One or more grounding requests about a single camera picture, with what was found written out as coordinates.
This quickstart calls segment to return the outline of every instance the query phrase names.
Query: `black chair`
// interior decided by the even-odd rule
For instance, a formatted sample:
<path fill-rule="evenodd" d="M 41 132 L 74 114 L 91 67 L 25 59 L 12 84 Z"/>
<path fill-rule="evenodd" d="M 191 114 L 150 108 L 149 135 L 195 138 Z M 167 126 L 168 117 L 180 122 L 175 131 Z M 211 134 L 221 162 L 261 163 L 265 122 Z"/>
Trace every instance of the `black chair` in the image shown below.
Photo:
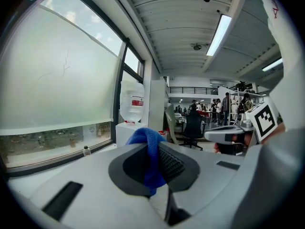
<path fill-rule="evenodd" d="M 195 146 L 202 151 L 203 150 L 202 147 L 199 147 L 198 142 L 196 141 L 196 139 L 202 138 L 204 134 L 205 124 L 203 125 L 202 132 L 201 132 L 201 124 L 202 124 L 202 116 L 187 115 L 186 127 L 182 135 L 188 137 L 188 139 L 184 139 L 183 144 L 179 144 L 179 146 L 189 145 L 190 148 L 192 148 L 192 146 Z"/>

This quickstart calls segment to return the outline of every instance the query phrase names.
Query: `fluorescent light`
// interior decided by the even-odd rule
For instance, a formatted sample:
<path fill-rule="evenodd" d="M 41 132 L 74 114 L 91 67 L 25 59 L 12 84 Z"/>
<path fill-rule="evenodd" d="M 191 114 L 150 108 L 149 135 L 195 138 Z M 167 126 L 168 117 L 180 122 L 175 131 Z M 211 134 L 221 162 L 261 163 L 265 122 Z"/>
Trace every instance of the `fluorescent light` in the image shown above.
<path fill-rule="evenodd" d="M 263 71 L 268 71 L 268 70 L 270 70 L 270 69 L 272 69 L 272 68 L 278 66 L 278 65 L 279 65 L 280 63 L 282 63 L 282 62 L 283 62 L 283 59 L 280 58 L 280 59 L 278 59 L 277 61 L 273 62 L 272 64 L 270 64 L 270 65 L 264 67 L 262 70 L 263 70 Z"/>
<path fill-rule="evenodd" d="M 215 35 L 213 37 L 212 43 L 209 47 L 208 52 L 206 53 L 207 56 L 213 56 L 216 52 L 217 48 L 219 47 L 221 41 L 224 38 L 224 35 L 230 25 L 232 18 L 222 14 L 220 17 L 220 21 L 218 23 Z"/>

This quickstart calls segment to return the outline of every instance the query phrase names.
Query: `black slot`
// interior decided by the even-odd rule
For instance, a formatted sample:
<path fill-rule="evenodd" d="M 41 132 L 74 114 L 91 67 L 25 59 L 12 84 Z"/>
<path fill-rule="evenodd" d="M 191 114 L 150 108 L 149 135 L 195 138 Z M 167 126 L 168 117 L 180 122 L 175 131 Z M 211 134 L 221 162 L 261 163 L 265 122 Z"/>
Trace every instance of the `black slot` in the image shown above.
<path fill-rule="evenodd" d="M 68 182 L 52 200 L 43 208 L 43 212 L 51 216 L 55 220 L 60 220 L 69 205 L 72 203 L 82 184 L 76 182 Z"/>
<path fill-rule="evenodd" d="M 229 162 L 225 162 L 225 161 L 219 161 L 217 163 L 217 165 L 219 166 L 223 166 L 232 170 L 238 170 L 240 165 L 237 164 L 233 164 L 233 163 L 229 163 Z"/>

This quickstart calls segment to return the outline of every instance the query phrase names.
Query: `blue towel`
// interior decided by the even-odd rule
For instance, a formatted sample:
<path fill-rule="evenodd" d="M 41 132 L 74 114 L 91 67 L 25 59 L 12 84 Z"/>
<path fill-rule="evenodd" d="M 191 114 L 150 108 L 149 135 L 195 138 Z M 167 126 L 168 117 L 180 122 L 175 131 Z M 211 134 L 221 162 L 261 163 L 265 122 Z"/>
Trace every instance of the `blue towel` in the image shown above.
<path fill-rule="evenodd" d="M 150 166 L 145 172 L 144 185 L 151 190 L 151 196 L 155 195 L 157 188 L 165 184 L 165 180 L 158 170 L 158 143 L 165 139 L 156 131 L 149 128 L 140 128 L 136 130 L 127 141 L 128 144 L 146 143 L 147 152 L 150 158 Z"/>

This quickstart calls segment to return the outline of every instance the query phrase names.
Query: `railing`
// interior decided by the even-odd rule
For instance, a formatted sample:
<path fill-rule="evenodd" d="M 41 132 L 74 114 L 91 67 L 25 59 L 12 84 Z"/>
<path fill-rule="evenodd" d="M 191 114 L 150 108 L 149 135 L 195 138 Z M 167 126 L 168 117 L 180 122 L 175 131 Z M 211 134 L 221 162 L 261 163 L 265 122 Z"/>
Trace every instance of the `railing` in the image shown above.
<path fill-rule="evenodd" d="M 211 87 L 184 87 L 184 86 L 173 86 L 170 87 L 170 93 L 172 94 L 210 94 L 218 95 L 217 88 Z"/>

